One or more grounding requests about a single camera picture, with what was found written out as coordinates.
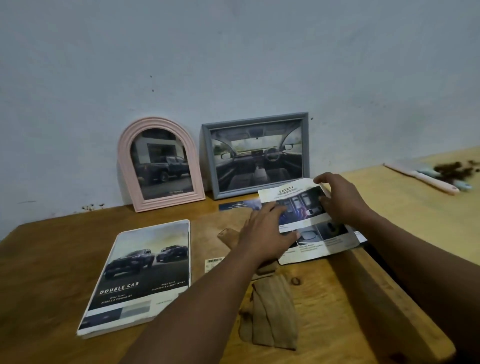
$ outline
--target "framed photo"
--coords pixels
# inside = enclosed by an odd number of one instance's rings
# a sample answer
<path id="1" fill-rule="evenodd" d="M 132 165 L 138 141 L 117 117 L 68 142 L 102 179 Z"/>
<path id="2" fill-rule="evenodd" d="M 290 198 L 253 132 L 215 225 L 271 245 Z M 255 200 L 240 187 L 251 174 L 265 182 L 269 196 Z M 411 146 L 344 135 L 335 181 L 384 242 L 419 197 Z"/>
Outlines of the framed photo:
<path id="1" fill-rule="evenodd" d="M 136 212 L 205 200 L 195 144 L 175 122 L 133 122 L 120 137 L 118 154 Z"/>
<path id="2" fill-rule="evenodd" d="M 202 126 L 214 199 L 309 177 L 308 113 Z"/>

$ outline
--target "person's right arm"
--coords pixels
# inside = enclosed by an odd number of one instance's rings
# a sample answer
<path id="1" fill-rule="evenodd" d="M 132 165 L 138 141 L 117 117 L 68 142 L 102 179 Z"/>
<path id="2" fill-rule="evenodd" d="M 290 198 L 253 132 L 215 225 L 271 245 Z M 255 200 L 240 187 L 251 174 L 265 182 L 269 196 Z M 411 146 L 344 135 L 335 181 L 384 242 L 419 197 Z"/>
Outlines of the person's right arm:
<path id="1" fill-rule="evenodd" d="M 327 172 L 314 181 L 330 184 L 331 197 L 320 200 L 332 219 L 358 229 L 457 349 L 480 360 L 480 266 L 381 217 L 339 174 Z"/>

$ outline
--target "pink picture frame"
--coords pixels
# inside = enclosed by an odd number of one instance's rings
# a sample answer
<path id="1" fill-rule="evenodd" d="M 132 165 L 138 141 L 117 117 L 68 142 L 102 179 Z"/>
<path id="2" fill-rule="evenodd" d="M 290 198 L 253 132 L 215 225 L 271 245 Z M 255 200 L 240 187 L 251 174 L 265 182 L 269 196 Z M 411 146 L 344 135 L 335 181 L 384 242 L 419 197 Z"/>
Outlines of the pink picture frame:
<path id="1" fill-rule="evenodd" d="M 186 159 L 188 160 L 190 177 L 192 179 L 192 192 L 173 194 L 147 200 L 144 199 L 139 179 L 135 172 L 135 166 L 133 165 L 131 147 L 136 136 L 148 129 L 164 129 L 175 134 L 181 141 L 187 155 Z M 118 144 L 118 160 L 128 192 L 132 198 L 133 208 L 136 212 L 205 200 L 205 191 L 202 183 L 202 175 L 200 174 L 197 149 L 188 132 L 174 121 L 158 117 L 148 117 L 134 121 L 120 136 Z"/>

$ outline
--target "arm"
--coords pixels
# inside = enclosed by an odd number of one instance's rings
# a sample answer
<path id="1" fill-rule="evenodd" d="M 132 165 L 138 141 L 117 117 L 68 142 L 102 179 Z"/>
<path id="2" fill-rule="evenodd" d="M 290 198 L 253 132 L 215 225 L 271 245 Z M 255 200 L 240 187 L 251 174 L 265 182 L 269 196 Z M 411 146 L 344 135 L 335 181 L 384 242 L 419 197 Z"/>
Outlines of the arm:
<path id="1" fill-rule="evenodd" d="M 120 364 L 218 363 L 255 270 L 297 239 L 278 232 L 285 210 L 269 203 L 253 211 L 239 244 L 149 324 Z"/>
<path id="2" fill-rule="evenodd" d="M 381 217 L 340 175 L 324 173 L 315 182 L 330 184 L 331 198 L 321 198 L 328 214 L 358 229 L 457 348 L 480 359 L 480 266 Z"/>

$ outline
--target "steering wheel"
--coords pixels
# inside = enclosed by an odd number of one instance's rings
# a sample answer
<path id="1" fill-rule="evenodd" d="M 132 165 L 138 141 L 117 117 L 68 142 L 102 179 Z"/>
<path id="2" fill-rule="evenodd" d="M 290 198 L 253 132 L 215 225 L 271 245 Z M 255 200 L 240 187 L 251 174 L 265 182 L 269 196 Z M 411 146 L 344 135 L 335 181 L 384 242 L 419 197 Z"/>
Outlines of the steering wheel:
<path id="1" fill-rule="evenodd" d="M 275 147 L 272 147 L 272 148 L 268 148 L 265 152 L 264 152 L 264 157 L 266 160 L 268 160 L 269 162 L 276 162 L 280 159 L 280 152 L 277 148 Z"/>

